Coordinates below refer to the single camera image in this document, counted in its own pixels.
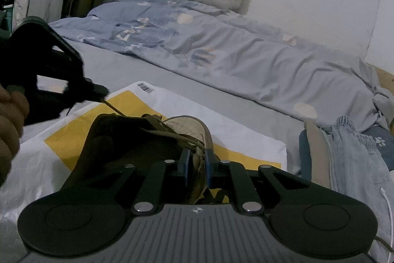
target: paw print pattern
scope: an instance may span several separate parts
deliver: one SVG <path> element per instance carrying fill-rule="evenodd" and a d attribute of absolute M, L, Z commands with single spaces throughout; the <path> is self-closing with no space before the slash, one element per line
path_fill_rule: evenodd
<path fill-rule="evenodd" d="M 380 147 L 386 146 L 386 141 L 383 140 L 381 137 L 375 137 L 376 145 L 379 144 Z"/>

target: human hand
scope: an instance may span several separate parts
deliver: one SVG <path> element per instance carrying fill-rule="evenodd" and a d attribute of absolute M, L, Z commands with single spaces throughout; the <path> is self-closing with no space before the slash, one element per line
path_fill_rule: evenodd
<path fill-rule="evenodd" d="M 11 160 L 19 150 L 19 137 L 22 136 L 28 113 L 26 97 L 16 91 L 10 94 L 0 85 L 0 186 L 11 169 Z"/>

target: black circular pad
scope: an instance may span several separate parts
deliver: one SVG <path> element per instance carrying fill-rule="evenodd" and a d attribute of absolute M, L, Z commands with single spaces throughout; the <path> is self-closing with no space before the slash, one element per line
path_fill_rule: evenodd
<path fill-rule="evenodd" d="M 85 205 L 59 205 L 47 214 L 47 223 L 55 229 L 70 231 L 82 228 L 92 219 L 92 212 Z"/>
<path fill-rule="evenodd" d="M 350 216 L 343 208 L 330 204 L 317 204 L 304 212 L 305 221 L 315 229 L 336 231 L 345 227 Z"/>
<path fill-rule="evenodd" d="M 65 258 L 96 252 L 117 240 L 126 223 L 124 209 L 100 194 L 90 195 L 95 204 L 89 195 L 81 196 L 88 202 L 67 203 L 68 197 L 62 200 L 52 194 L 28 205 L 18 219 L 18 231 L 26 247 Z"/>

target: light blue bedsheet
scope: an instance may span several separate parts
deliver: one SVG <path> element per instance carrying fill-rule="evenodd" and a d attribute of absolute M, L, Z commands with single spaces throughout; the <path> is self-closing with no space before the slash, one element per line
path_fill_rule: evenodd
<path fill-rule="evenodd" d="M 347 115 L 358 131 L 387 128 L 394 115 L 393 97 L 359 57 L 205 4 L 115 0 L 51 26 L 319 126 Z"/>

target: light blue jeans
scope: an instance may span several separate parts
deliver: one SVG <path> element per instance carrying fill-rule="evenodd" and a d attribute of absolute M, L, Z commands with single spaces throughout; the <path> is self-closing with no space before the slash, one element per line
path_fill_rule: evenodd
<path fill-rule="evenodd" d="M 373 137 L 356 132 L 347 116 L 339 117 L 335 125 L 322 127 L 322 131 L 328 145 L 331 189 L 367 204 L 378 219 L 377 235 L 390 244 L 391 214 L 381 188 L 394 206 L 394 182 Z M 389 257 L 388 250 L 377 241 L 369 254 L 378 263 L 386 263 Z"/>

